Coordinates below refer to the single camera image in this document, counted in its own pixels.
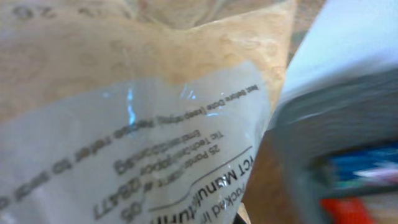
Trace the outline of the white grain bag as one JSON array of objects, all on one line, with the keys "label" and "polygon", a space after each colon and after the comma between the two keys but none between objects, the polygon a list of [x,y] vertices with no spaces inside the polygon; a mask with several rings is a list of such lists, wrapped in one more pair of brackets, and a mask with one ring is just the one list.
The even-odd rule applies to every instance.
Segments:
[{"label": "white grain bag", "polygon": [[1,222],[232,223],[296,1],[2,1]]}]

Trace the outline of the grey plastic shopping basket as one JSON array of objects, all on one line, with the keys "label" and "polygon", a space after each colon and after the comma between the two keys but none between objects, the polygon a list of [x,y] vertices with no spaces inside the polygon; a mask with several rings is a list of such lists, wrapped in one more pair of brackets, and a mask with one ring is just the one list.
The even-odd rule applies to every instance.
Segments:
[{"label": "grey plastic shopping basket", "polygon": [[278,112],[272,130],[282,180],[303,223],[331,223],[321,198],[397,191],[397,184],[336,189],[328,156],[397,140],[397,70],[366,75],[298,96]]}]

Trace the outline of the orange spaghetti packet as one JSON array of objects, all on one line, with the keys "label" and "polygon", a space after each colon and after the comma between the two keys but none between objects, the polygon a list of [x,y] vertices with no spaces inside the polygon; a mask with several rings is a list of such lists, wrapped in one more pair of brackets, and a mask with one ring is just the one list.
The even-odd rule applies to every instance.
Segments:
[{"label": "orange spaghetti packet", "polygon": [[336,224],[397,224],[397,194],[325,198],[320,205]]}]

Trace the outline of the blue tissue pack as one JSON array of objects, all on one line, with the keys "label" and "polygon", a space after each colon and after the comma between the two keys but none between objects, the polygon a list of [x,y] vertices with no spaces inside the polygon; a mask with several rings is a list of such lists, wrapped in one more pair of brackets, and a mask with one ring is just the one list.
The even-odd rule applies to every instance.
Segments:
[{"label": "blue tissue pack", "polygon": [[397,184],[397,144],[368,147],[327,158],[327,177],[336,189]]}]

